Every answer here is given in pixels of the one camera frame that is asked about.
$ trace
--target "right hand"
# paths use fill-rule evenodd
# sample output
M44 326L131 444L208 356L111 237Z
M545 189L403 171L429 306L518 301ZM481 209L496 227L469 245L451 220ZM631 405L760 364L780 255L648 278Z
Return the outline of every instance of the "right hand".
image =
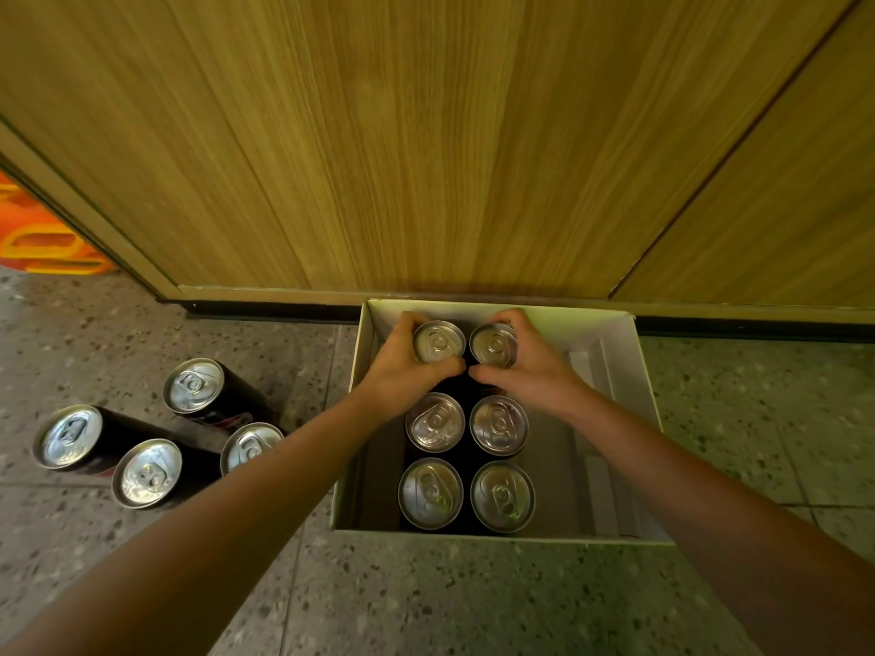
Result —
M559 418L573 413L592 389L562 360L521 308L496 313L487 323L510 324L516 334L516 363L510 368L473 365L468 374L495 385L522 401Z

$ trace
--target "black can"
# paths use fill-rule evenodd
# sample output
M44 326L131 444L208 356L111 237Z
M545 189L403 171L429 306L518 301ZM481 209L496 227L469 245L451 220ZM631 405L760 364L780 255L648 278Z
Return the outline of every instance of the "black can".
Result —
M47 470L111 477L132 447L168 430L94 405L71 405L55 412L33 441L32 453Z
M215 359L190 359L174 368L164 402L176 414L227 435L256 421L279 425L265 397Z
M219 454L180 441L141 441L112 477L115 501L130 509L179 504L221 478Z

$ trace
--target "hand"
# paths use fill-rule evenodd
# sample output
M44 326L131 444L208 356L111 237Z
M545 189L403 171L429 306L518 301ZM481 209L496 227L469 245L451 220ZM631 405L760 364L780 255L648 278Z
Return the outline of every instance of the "hand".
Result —
M496 313L488 323L510 324L516 334L516 363L511 368L473 365L468 374L477 382L496 385L534 407L561 419L592 389L556 354L521 308Z
M421 313L401 313L365 379L355 389L367 396L384 421L409 410L441 380L465 370L462 357L449 357L433 364L424 364L417 358L413 330L428 321Z

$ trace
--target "can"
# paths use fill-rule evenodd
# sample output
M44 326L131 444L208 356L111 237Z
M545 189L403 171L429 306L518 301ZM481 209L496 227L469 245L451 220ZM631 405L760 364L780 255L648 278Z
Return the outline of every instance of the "can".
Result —
M243 426L225 442L219 461L221 474L225 476L238 465L273 449L284 437L282 430L269 423L256 422Z
M128 451L112 477L115 501L130 509L179 503L221 478L219 454L178 441L141 441Z
M471 506L478 520L492 531L519 532L535 513L535 486L516 465L494 460L474 475Z
M453 397L433 392L410 407L404 417L404 429L418 449L443 453L458 444L465 434L465 412Z
M510 368L516 363L516 334L506 324L482 324L471 332L469 346L482 364Z
M413 349L419 360L433 364L465 354L465 334L452 322L432 320L413 332Z
M190 359L174 368L164 402L176 414L229 435L254 421L278 421L264 396L215 359Z
M529 418L512 398L492 395L471 410L471 434L479 447L493 456L512 456L522 449L529 434Z
M141 441L170 437L150 423L106 407L71 405L55 412L39 429L31 452L47 470L111 477L115 465Z
M440 458L422 458L401 475L398 505L404 517L420 529L446 527L456 519L464 501L462 477Z

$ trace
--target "white box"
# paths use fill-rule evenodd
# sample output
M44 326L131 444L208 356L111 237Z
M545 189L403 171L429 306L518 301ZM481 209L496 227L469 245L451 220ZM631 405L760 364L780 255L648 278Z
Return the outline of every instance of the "white box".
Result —
M402 299L367 301L361 309L350 390L365 376L402 311L415 310L430 319L448 320L468 336L493 313L513 307L512 304ZM521 308L588 384L661 429L632 315L593 308ZM422 533L422 536L589 543L671 542L626 482L582 435L524 401L522 405L529 416L530 431L525 448L514 461L529 474L535 486L535 514L529 525L510 537L432 533ZM335 485L332 529L399 531L401 511L397 489L404 468L406 438L402 419L389 422L375 433Z

